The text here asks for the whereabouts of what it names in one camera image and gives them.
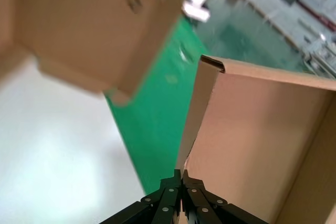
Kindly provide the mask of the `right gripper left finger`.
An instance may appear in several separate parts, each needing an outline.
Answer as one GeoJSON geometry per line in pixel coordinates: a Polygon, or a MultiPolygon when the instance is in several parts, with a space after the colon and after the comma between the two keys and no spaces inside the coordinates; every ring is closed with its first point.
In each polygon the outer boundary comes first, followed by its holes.
{"type": "Polygon", "coordinates": [[[181,172],[161,179],[158,190],[120,210],[102,223],[178,223],[181,212],[181,172]]]}

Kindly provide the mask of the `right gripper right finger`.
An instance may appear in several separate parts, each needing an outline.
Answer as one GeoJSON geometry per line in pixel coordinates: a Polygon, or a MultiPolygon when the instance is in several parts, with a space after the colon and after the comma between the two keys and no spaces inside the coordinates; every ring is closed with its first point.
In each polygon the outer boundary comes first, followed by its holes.
{"type": "Polygon", "coordinates": [[[188,223],[266,224],[262,219],[208,191],[202,180],[182,177],[182,206],[188,223]]]}

